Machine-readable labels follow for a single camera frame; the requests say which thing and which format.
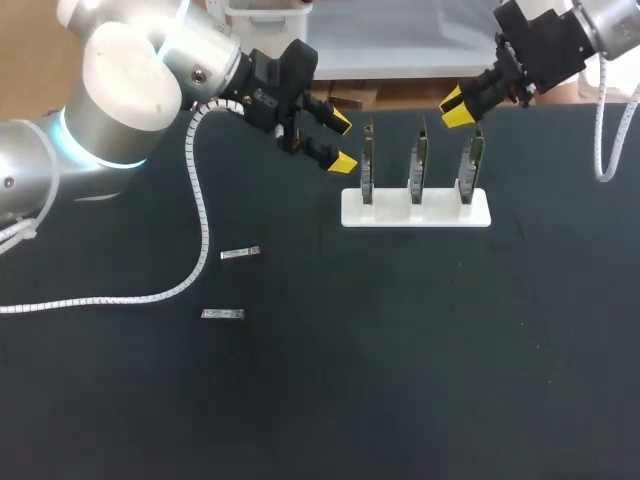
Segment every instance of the black mat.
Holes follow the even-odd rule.
[[[374,117],[376,184],[406,184],[420,114]],[[0,301],[186,277],[186,121],[120,198],[60,207],[0,257]],[[469,132],[427,122],[429,183],[447,185]],[[191,290],[0,319],[0,478],[640,478],[640,124],[603,186],[593,122],[591,107],[491,115],[489,229],[360,231],[339,219],[357,175],[211,116],[197,155],[214,251]],[[259,259],[221,264],[252,245]]]

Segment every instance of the white shelf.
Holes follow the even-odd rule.
[[[473,76],[495,62],[495,0],[322,0],[317,80]]]

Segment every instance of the white container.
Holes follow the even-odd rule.
[[[295,39],[307,41],[309,14],[313,5],[299,4],[278,10],[225,9],[227,23],[242,40],[242,51],[257,48],[271,58],[279,58]]]

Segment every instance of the white spiral cable wrap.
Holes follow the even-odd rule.
[[[174,297],[189,288],[193,282],[200,276],[204,269],[207,256],[209,255],[209,221],[207,220],[207,210],[205,208],[202,191],[200,190],[200,182],[198,181],[198,173],[196,171],[195,158],[193,153],[193,145],[195,142],[196,131],[202,119],[213,109],[227,109],[239,115],[244,115],[242,105],[226,101],[213,100],[207,105],[203,105],[194,115],[189,129],[187,130],[187,138],[185,141],[185,158],[191,186],[193,187],[193,195],[198,208],[200,217],[200,227],[202,230],[202,246],[200,248],[200,256],[193,272],[182,283],[155,295],[146,295],[140,297],[93,297],[93,298],[76,298],[73,300],[58,300],[55,302],[37,303],[31,305],[14,305],[9,307],[0,307],[0,314],[28,313],[39,312],[43,310],[54,310],[58,308],[81,307],[86,305],[141,305],[146,303],[155,303],[168,298]]]
[[[609,159],[609,165],[607,171],[602,171],[602,126],[604,123],[604,107],[607,98],[607,63],[602,55],[600,55],[600,92],[598,96],[598,107],[596,110],[596,135],[594,142],[594,169],[596,173],[596,179],[600,182],[608,182],[611,180],[618,169],[618,163],[620,162],[620,156],[622,155],[622,148],[624,147],[624,141],[627,138],[633,115],[638,107],[640,101],[640,83],[636,88],[635,93],[631,97],[627,108],[622,114],[622,120],[618,127],[618,133],[613,143],[613,150],[611,151],[611,158]]]

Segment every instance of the small metal part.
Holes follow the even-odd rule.
[[[241,320],[244,321],[244,310],[203,310],[202,318],[217,320]]]
[[[253,255],[260,255],[260,247],[241,248],[239,250],[229,250],[228,252],[221,252],[220,258],[222,260],[229,260],[231,258],[250,257]]]
[[[364,149],[360,164],[360,187],[362,188],[362,203],[373,205],[373,119],[364,126]]]
[[[462,152],[462,161],[458,172],[458,187],[460,188],[460,200],[463,205],[471,205],[473,201],[473,192],[478,183],[483,157],[484,136],[480,127],[477,127],[469,145]]]
[[[411,150],[411,164],[409,166],[409,191],[413,205],[422,205],[422,192],[427,179],[428,157],[429,139],[427,138],[427,124],[423,119],[423,129],[418,135],[416,146]]]
[[[198,84],[204,83],[207,81],[207,74],[200,69],[194,70],[194,72],[191,74],[191,80]]]

